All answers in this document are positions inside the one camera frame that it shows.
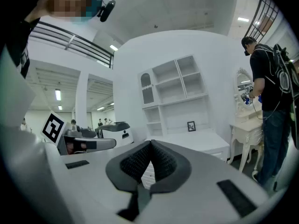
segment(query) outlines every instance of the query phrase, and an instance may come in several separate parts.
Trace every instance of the white pillar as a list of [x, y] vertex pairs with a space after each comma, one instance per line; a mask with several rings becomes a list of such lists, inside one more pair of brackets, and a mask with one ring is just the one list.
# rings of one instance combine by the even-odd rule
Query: white pillar
[[76, 91], [76, 123], [82, 128], [87, 128], [87, 83], [88, 83], [88, 73], [82, 71], [79, 76], [77, 91]]

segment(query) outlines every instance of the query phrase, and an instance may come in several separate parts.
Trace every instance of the jeans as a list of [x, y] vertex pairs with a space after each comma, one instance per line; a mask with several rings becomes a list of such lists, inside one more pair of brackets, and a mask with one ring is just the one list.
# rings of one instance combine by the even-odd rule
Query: jeans
[[264, 159], [256, 177], [262, 186], [272, 175], [277, 175], [285, 159], [291, 131], [289, 118], [289, 109], [263, 111]]

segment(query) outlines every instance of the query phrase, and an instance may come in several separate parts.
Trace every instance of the white shelf unit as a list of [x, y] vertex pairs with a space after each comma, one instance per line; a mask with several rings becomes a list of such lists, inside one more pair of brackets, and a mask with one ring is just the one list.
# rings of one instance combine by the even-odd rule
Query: white shelf unit
[[160, 103], [167, 103], [186, 98], [181, 78], [168, 80], [156, 85]]
[[[139, 84], [149, 136], [188, 132], [190, 121], [197, 131], [210, 128], [208, 93], [193, 56], [161, 64], [139, 74], [141, 77], [145, 78]], [[144, 93], [149, 88], [153, 95]]]
[[174, 78], [179, 78], [178, 68], [175, 61], [170, 61], [153, 68], [157, 84]]
[[148, 132], [150, 136], [162, 136], [161, 123], [147, 124]]
[[182, 76], [199, 72], [198, 66], [193, 56], [187, 56], [181, 59], [177, 59], [176, 61]]
[[196, 98], [162, 106], [164, 135], [188, 132], [187, 122], [190, 121], [195, 122], [196, 130], [210, 128], [207, 109], [207, 100], [205, 98]]
[[199, 72], [183, 76], [187, 97], [206, 93], [206, 87]]
[[144, 109], [144, 114], [147, 124], [161, 122], [158, 106]]

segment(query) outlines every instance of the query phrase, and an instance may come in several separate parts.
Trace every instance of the black mesh pad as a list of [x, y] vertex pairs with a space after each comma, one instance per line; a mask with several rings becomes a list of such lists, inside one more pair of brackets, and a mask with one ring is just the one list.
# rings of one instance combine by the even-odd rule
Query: black mesh pad
[[155, 140], [146, 141], [111, 159], [106, 166], [106, 174], [118, 190], [135, 193], [150, 161], [156, 179], [150, 188], [151, 194], [173, 192], [190, 176], [190, 162]]

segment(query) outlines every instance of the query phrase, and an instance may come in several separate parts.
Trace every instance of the man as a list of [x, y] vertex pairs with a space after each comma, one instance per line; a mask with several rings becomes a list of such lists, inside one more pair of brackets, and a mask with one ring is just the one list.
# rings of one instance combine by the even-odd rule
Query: man
[[80, 127], [76, 125], [76, 121], [74, 119], [71, 120], [71, 125], [75, 126], [78, 132], [81, 132]]
[[6, 20], [3, 42], [17, 69], [26, 78], [29, 68], [27, 41], [42, 16], [60, 17], [69, 21], [86, 21], [101, 8], [101, 0], [1, 0]]
[[102, 125], [103, 125], [103, 123], [102, 123], [101, 119], [99, 119], [98, 127], [100, 127], [100, 126], [102, 126]]
[[25, 118], [23, 119], [23, 121], [22, 121], [22, 124], [21, 124], [21, 130], [22, 131], [27, 131], [27, 132], [30, 132], [30, 133], [32, 133], [32, 129], [29, 127], [29, 125], [28, 124], [26, 124], [26, 120], [25, 120]]
[[261, 95], [263, 110], [264, 159], [262, 170], [253, 172], [252, 177], [260, 185], [265, 185], [271, 176], [278, 174], [288, 149], [291, 101], [282, 93], [273, 68], [272, 48], [257, 44], [252, 37], [244, 37], [242, 46], [251, 54], [250, 66], [254, 87], [249, 97]]

